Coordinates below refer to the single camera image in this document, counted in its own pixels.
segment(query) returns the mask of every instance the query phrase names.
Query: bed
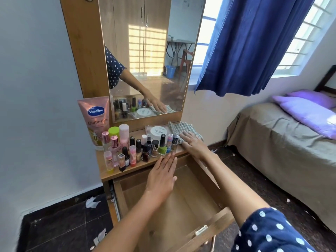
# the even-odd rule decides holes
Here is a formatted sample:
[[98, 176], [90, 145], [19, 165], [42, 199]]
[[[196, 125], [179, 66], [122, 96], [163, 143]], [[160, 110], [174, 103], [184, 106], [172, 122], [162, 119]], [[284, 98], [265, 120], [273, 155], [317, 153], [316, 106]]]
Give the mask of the bed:
[[[335, 94], [325, 86], [334, 72], [336, 65], [315, 90]], [[228, 127], [227, 144], [236, 146], [248, 162], [336, 233], [336, 140], [324, 138], [268, 102], [237, 115]]]

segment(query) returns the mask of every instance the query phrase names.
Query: pillow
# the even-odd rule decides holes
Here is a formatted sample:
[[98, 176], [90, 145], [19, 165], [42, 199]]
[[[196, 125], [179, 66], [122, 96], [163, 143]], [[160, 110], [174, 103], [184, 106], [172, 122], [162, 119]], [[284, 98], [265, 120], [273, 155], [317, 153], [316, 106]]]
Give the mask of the pillow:
[[336, 140], [336, 114], [300, 97], [273, 96], [274, 101], [288, 114], [311, 130]]
[[315, 92], [307, 89], [288, 93], [287, 96], [300, 97], [317, 103], [327, 109], [331, 109], [336, 106], [336, 99], [333, 99], [323, 93]]

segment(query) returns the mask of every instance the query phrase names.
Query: chair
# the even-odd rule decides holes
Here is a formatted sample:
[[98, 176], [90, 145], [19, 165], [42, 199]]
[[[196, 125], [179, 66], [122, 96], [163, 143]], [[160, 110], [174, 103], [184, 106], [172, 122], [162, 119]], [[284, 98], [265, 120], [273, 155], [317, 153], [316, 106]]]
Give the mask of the chair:
[[187, 65], [187, 74], [188, 74], [188, 72], [190, 71], [190, 68], [191, 68], [191, 60], [187, 59], [187, 54], [193, 56], [194, 53], [190, 52], [186, 49], [183, 50], [181, 64], [180, 64], [180, 71], [179, 71], [179, 74], [178, 74], [178, 80], [179, 81], [180, 81], [180, 77], [181, 77], [181, 73], [182, 73], [182, 70], [183, 70], [184, 63]]

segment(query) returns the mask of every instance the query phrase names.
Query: polka dot sleeve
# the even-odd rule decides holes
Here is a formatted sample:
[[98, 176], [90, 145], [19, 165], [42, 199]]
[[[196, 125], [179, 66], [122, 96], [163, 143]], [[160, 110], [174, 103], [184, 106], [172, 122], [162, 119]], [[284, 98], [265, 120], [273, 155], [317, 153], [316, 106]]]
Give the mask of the polka dot sleeve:
[[125, 67], [115, 59], [109, 49], [105, 46], [106, 67], [108, 75], [108, 84], [110, 89], [114, 88], [118, 82], [119, 77]]
[[254, 212], [244, 222], [234, 240], [232, 251], [313, 252], [312, 246], [275, 208]]

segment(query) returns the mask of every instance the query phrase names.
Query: dark tiled floor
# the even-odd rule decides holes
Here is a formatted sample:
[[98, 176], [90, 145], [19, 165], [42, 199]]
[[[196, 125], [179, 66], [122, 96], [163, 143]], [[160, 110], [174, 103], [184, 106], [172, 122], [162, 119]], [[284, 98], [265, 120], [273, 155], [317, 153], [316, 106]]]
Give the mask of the dark tiled floor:
[[[336, 235], [315, 219], [317, 217], [307, 206], [269, 181], [234, 148], [218, 144], [210, 148], [217, 149], [216, 154], [235, 174], [272, 207], [282, 211], [317, 251], [336, 251]], [[100, 201], [96, 209], [87, 209], [83, 201], [34, 221], [29, 230], [27, 251], [90, 251], [94, 245], [93, 239], [104, 228], [107, 233], [113, 228], [105, 196], [97, 196], [96, 201]], [[234, 222], [217, 235], [215, 251], [231, 251], [238, 229]], [[209, 250], [210, 242], [200, 249], [202, 252]]]
[[95, 201], [100, 201], [95, 209], [86, 208], [83, 201], [34, 221], [27, 251], [90, 251], [95, 245], [93, 239], [104, 228], [106, 233], [113, 228], [105, 195], [97, 196]]

